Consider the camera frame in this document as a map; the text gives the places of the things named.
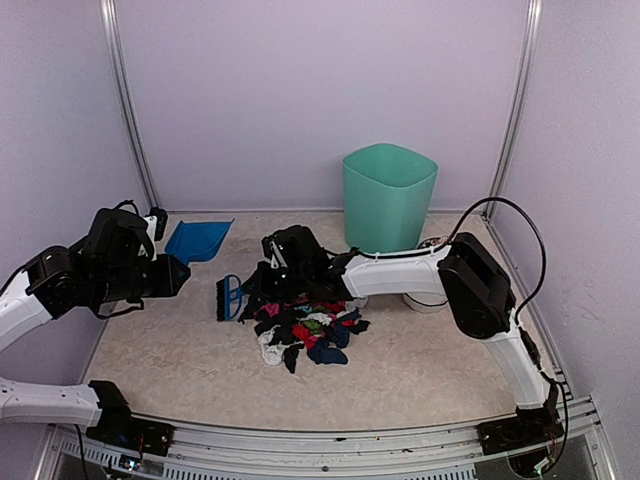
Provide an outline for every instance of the brush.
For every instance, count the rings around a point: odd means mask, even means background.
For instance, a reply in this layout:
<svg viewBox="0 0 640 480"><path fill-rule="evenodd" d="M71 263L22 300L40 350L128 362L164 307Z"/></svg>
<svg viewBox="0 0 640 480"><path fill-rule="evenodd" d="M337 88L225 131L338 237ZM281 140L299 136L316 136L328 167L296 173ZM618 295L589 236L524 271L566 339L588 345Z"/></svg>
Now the brush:
<svg viewBox="0 0 640 480"><path fill-rule="evenodd" d="M216 282L216 320L233 320L242 307L242 282L237 275L227 275Z"/></svg>

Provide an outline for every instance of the blue dustpan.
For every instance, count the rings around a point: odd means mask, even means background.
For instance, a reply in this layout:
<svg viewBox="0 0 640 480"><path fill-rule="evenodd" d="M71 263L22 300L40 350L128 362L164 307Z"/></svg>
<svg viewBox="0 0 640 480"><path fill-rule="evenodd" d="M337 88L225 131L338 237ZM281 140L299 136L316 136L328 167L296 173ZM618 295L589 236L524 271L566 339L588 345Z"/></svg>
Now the blue dustpan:
<svg viewBox="0 0 640 480"><path fill-rule="evenodd" d="M173 255L185 265L206 262L216 256L222 241L231 228L230 222L180 222L173 231L164 252Z"/></svg>

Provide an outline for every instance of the green cloth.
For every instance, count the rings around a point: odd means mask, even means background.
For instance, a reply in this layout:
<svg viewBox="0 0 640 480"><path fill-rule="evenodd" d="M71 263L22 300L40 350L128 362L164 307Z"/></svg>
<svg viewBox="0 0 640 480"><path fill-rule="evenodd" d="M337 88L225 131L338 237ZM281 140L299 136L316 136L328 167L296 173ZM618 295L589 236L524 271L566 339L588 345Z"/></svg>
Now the green cloth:
<svg viewBox="0 0 640 480"><path fill-rule="evenodd" d="M307 320L306 322L302 322L302 324L309 329L311 335L322 335L324 333L322 324L317 320Z"/></svg>

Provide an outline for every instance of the beige floor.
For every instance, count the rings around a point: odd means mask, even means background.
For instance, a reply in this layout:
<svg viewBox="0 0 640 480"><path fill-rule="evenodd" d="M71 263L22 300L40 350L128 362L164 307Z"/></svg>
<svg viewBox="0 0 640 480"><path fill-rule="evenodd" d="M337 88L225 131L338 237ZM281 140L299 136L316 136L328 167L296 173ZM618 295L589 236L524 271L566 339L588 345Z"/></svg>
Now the beige floor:
<svg viewBox="0 0 640 480"><path fill-rule="evenodd" d="M192 264L177 298L149 300L144 312L109 322L88 379L114 381L136 412L247 428L404 428L513 412L497 365L458 331L449 309L422 315L399 296L370 299L363 315L372 324L352 336L344 350L348 365L317 366L303 351L295 375L284 365L267 366L252 322L215 321L215 283L228 273L247 278L261 260L260 239L293 224L310 226L321 245L344 251L342 214L174 216L168 232L180 218L233 217L217 257ZM457 218L432 215L423 237L448 234ZM462 230L498 255L480 218L469 218Z"/></svg>

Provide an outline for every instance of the pile of clothes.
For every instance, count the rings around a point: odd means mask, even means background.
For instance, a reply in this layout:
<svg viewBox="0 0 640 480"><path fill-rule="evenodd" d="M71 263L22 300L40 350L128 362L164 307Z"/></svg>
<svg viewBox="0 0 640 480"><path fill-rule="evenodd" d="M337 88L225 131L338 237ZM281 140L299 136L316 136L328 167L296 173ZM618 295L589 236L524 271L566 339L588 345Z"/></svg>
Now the pile of clothes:
<svg viewBox="0 0 640 480"><path fill-rule="evenodd" d="M293 303L267 303L251 296L238 321L256 320L254 330L262 358L267 365L284 362L296 371L298 354L303 348L316 364L346 365L342 351L351 334L359 335L369 327L361 320L355 302L309 302L305 296Z"/></svg>

